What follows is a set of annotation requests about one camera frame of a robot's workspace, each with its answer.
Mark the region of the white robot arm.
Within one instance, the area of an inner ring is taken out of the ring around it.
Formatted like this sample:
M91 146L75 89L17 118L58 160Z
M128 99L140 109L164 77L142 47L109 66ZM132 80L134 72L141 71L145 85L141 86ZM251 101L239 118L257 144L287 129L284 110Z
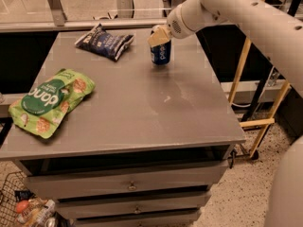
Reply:
M303 96L303 23L262 0L186 0L148 42L155 47L224 21L237 25ZM264 227L303 227L303 137L279 163Z

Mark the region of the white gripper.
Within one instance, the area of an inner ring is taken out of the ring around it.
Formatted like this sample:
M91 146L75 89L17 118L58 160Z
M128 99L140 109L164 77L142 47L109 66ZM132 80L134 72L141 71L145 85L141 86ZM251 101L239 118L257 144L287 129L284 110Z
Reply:
M171 34L177 39L184 39L198 31L203 25L201 6L178 5L169 14L167 24L152 28L148 39L150 47L169 42Z

